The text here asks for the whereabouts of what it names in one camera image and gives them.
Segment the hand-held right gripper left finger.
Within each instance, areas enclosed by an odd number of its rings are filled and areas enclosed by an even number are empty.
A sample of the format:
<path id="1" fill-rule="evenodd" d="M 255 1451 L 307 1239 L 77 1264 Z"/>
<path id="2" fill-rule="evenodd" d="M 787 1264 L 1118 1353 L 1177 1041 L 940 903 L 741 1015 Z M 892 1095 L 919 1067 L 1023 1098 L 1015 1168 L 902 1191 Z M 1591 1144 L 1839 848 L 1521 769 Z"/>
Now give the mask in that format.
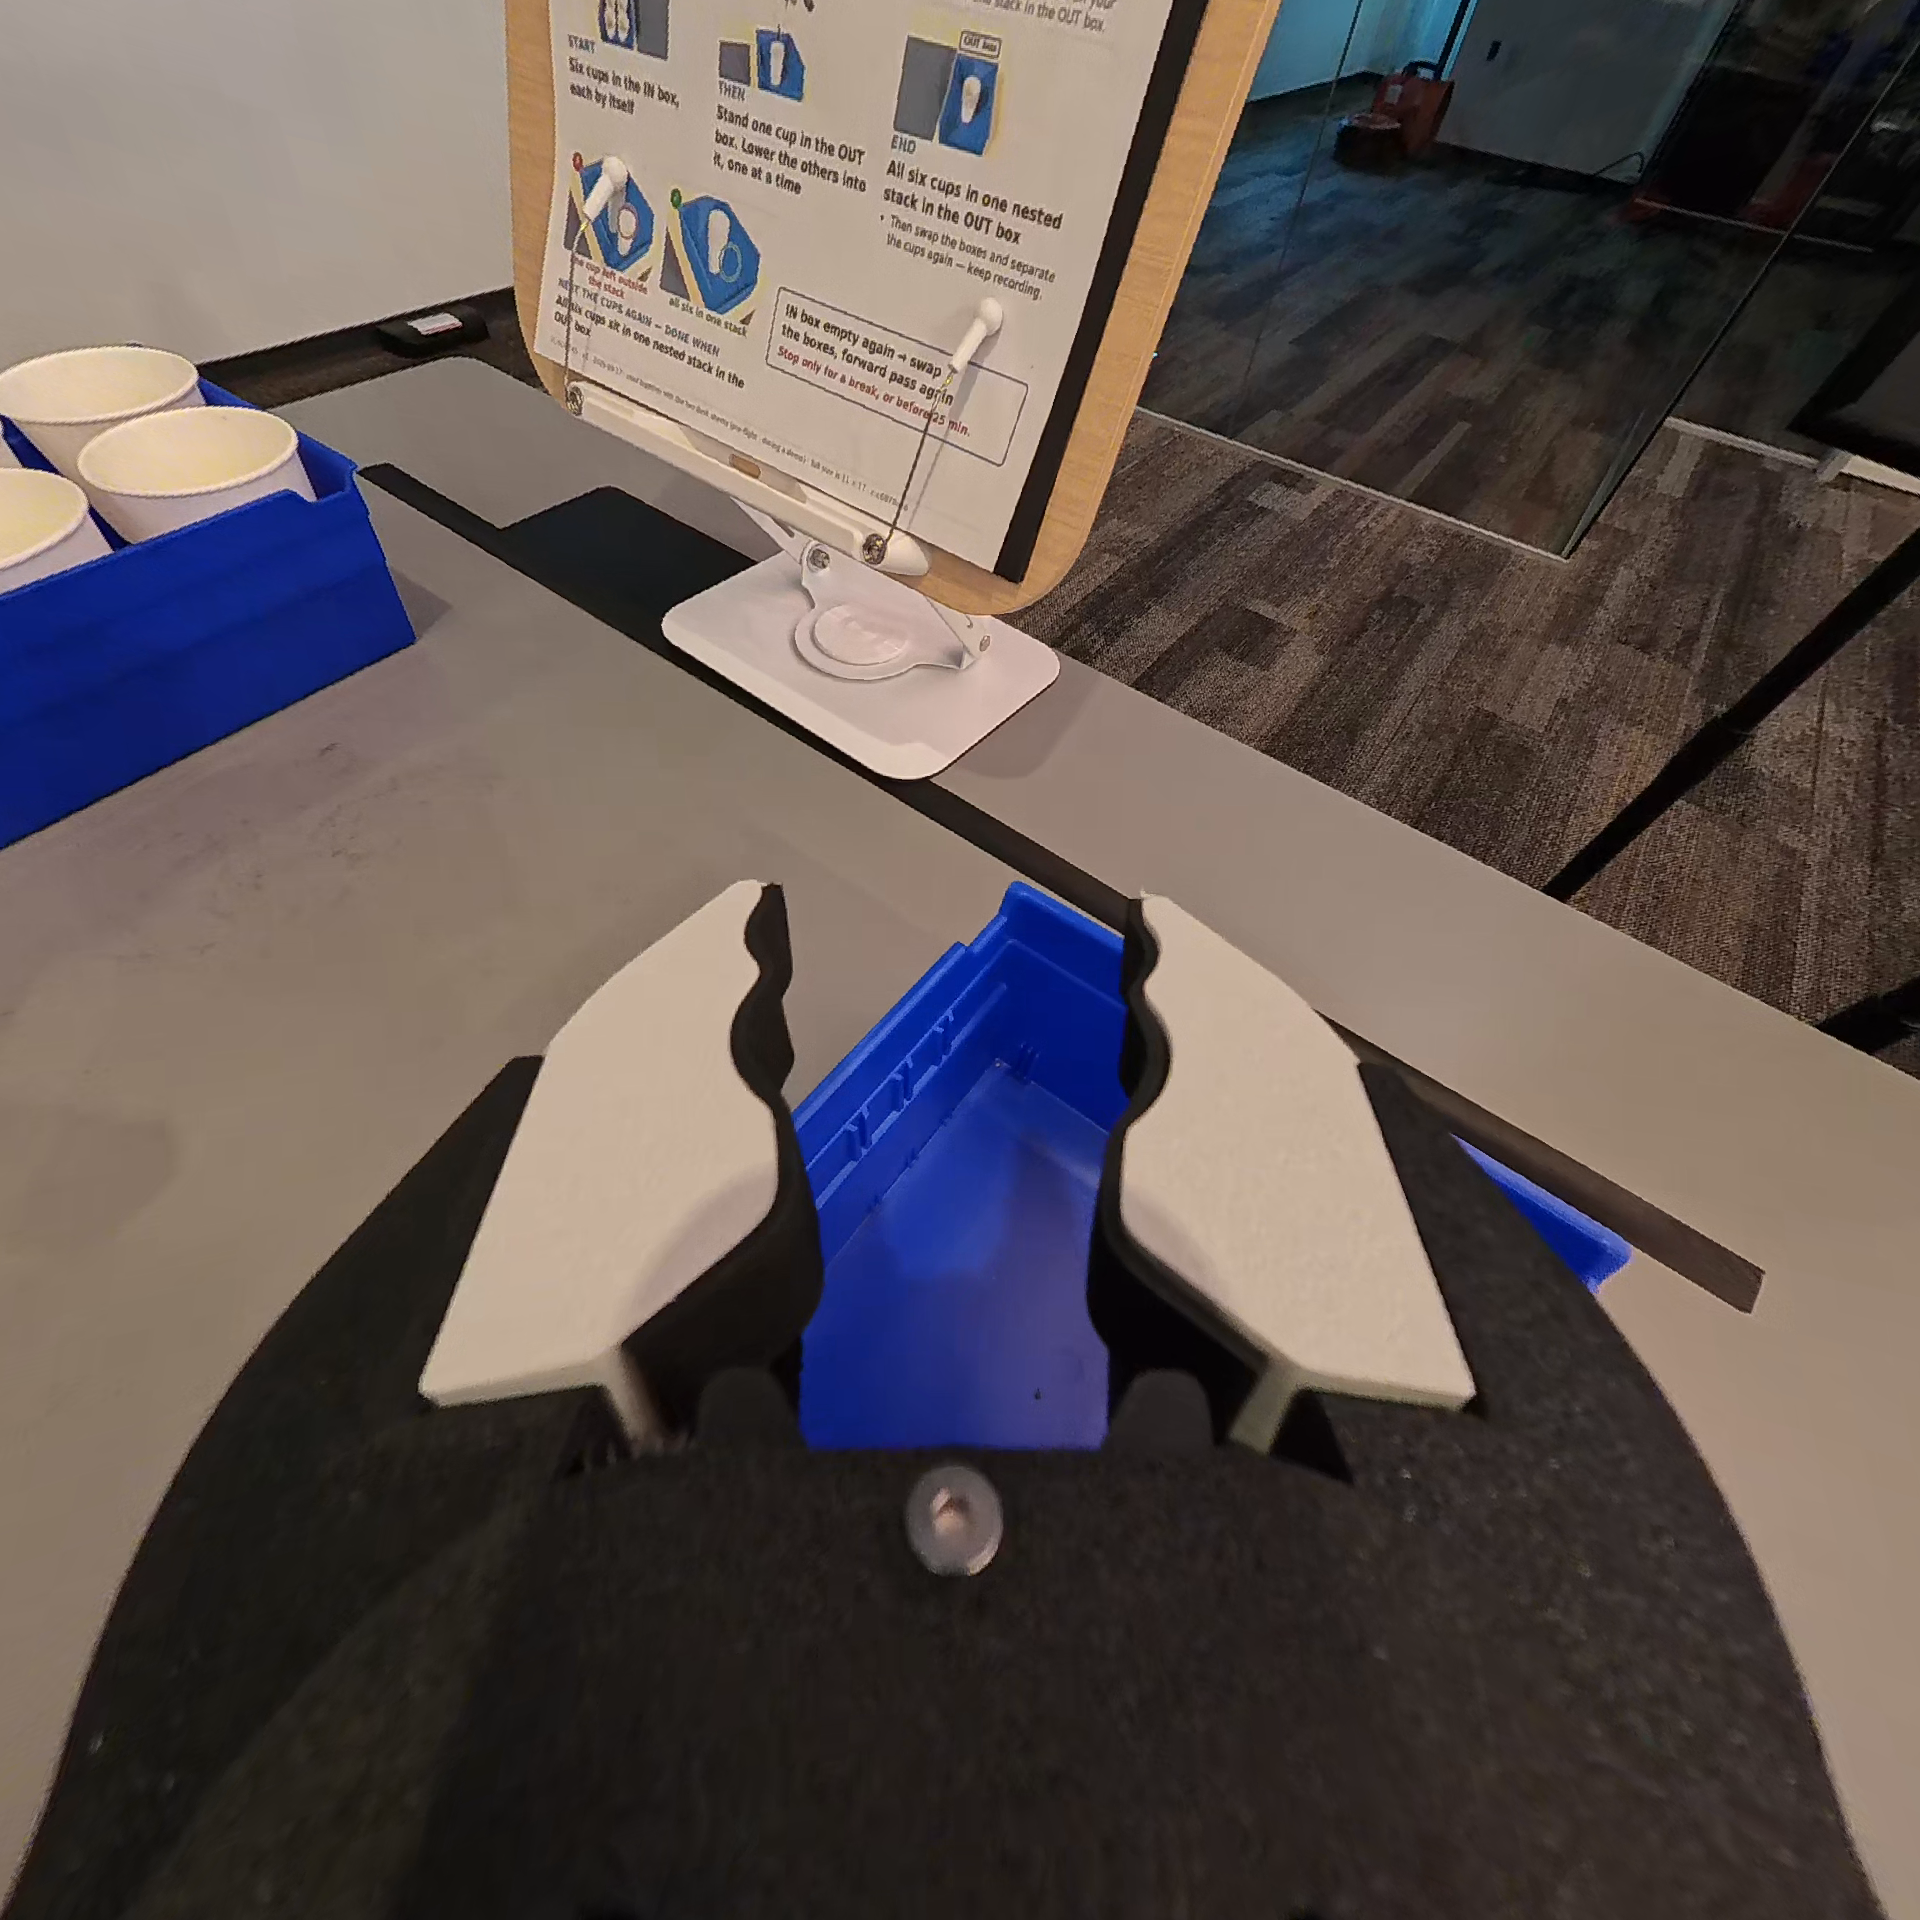
<path id="1" fill-rule="evenodd" d="M 825 1251 L 793 1114 L 779 884 L 741 879 L 541 1057 L 420 1372 L 439 1407 L 595 1389 L 637 1451 L 799 1447 Z"/>

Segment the white board stand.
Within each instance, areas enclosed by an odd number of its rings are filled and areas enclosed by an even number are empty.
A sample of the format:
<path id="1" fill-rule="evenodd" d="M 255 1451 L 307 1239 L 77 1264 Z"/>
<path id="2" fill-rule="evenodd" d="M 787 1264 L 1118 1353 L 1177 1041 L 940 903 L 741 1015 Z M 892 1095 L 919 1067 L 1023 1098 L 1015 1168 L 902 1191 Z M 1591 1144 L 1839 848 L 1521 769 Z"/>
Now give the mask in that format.
<path id="1" fill-rule="evenodd" d="M 1058 683 L 1042 639 L 953 612 L 755 504 L 741 513 L 778 553 L 671 606 L 660 635 L 867 773 L 938 775 Z"/>

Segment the wooden instruction board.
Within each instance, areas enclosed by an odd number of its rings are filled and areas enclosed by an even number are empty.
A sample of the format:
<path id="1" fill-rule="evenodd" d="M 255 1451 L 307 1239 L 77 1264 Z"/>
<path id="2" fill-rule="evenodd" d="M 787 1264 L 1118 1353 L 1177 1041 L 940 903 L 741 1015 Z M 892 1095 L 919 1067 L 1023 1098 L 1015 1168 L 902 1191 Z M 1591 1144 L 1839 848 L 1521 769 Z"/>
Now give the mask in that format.
<path id="1" fill-rule="evenodd" d="M 948 609 L 1087 543 L 1279 4 L 505 4 L 541 386 Z"/>

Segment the blue plastic bin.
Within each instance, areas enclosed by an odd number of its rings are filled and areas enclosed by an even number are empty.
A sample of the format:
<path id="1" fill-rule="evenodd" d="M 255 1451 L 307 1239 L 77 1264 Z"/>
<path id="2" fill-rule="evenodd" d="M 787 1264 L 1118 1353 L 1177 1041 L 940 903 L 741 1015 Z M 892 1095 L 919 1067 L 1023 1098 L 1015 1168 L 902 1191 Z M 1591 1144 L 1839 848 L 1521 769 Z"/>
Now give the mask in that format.
<path id="1" fill-rule="evenodd" d="M 355 465 L 297 434 L 316 501 L 127 543 L 87 497 L 114 555 L 5 594 L 5 846 L 414 643 Z M 5 468 L 51 469 L 7 420 L 5 436 Z"/>
<path id="2" fill-rule="evenodd" d="M 803 1345 L 816 1449 L 1106 1439 L 1087 1249 L 1124 1110 L 1122 954 L 1124 935 L 1012 884 L 803 1101 L 825 1244 Z M 1634 1372 L 1592 1302 L 1626 1262 L 1619 1234 L 1453 1141 L 1396 1069 L 1356 1061 L 1469 1361 L 1465 1411 L 1526 1389 L 1573 1403 Z M 1335 1400 L 1356 1398 L 1297 1400 L 1267 1454 L 1336 1454 L 1310 1437 Z"/>

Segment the small red floor object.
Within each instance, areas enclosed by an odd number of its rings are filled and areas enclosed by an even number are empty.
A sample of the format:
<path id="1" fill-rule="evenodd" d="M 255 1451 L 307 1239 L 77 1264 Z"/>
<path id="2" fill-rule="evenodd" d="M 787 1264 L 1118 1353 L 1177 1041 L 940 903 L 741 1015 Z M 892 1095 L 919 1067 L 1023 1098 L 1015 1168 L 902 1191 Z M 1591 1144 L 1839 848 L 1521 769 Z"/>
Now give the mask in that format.
<path id="1" fill-rule="evenodd" d="M 1408 61 L 1379 79 L 1362 111 L 1341 116 L 1331 156 L 1356 171 L 1392 171 L 1437 143 L 1453 103 L 1453 84 L 1434 61 Z"/>

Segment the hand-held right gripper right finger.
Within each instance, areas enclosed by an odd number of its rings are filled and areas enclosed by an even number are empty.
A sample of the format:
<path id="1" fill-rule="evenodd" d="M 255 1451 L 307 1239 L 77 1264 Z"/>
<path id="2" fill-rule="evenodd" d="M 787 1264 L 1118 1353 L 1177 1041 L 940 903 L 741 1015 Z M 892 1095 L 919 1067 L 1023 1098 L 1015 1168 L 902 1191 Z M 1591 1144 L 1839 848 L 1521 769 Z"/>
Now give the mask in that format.
<path id="1" fill-rule="evenodd" d="M 1172 1407 L 1267 1454 L 1308 1393 L 1465 1411 L 1469 1361 L 1331 1025 L 1169 895 L 1126 907 L 1122 1005 L 1087 1249 L 1110 1437 Z"/>

